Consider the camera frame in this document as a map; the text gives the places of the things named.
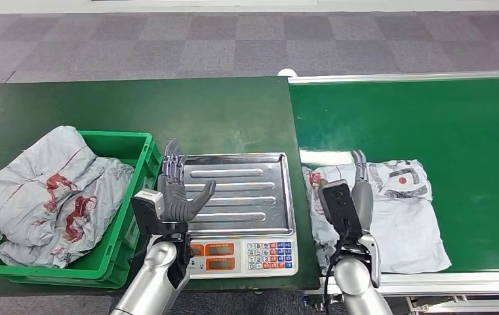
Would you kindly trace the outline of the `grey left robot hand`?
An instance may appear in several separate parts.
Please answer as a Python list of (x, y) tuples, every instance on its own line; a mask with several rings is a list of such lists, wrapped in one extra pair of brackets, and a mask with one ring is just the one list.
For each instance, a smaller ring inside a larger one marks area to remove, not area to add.
[(173, 138), (165, 147), (162, 173), (157, 181), (157, 190), (163, 194), (165, 210), (164, 222), (190, 222), (206, 206), (216, 190), (216, 181), (209, 180), (191, 201), (187, 199), (184, 183), (186, 157), (180, 154), (177, 138)]

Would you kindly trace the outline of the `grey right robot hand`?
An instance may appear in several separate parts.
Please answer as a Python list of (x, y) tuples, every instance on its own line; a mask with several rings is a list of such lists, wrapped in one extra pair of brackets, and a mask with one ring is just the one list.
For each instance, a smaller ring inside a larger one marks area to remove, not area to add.
[(355, 184), (353, 185), (351, 195), (361, 228), (364, 233), (369, 234), (372, 223), (374, 196), (369, 183), (367, 161), (365, 154), (361, 150), (352, 150), (351, 154), (355, 165)]

